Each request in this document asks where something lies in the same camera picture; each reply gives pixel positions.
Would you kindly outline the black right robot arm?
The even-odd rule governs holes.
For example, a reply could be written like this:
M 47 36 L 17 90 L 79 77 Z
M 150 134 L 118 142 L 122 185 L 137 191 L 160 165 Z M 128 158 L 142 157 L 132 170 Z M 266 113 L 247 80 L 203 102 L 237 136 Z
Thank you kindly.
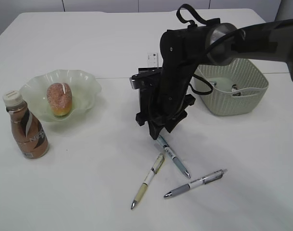
M 140 96 L 136 121 L 148 124 L 153 139 L 187 116 L 186 108 L 195 102 L 187 88 L 201 64 L 225 66 L 235 58 L 284 62 L 293 82 L 293 19 L 240 29 L 218 23 L 168 30 L 161 36 L 160 52 L 161 67 L 130 78 Z

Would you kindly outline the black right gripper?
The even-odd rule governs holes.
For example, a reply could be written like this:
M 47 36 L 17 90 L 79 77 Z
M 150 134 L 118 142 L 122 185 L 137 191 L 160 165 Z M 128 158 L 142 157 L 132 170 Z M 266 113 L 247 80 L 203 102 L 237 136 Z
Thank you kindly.
M 185 95 L 179 109 L 176 111 L 169 111 L 163 106 L 160 107 L 159 105 L 153 105 L 152 96 L 150 99 L 151 101 L 148 108 L 149 117 L 145 118 L 144 115 L 139 112 L 136 114 L 135 119 L 139 126 L 143 126 L 147 122 L 149 126 L 149 133 L 153 140 L 158 138 L 162 129 L 165 129 L 167 132 L 171 133 L 176 125 L 187 117 L 185 109 L 195 103 L 195 98 L 191 94 L 187 94 Z

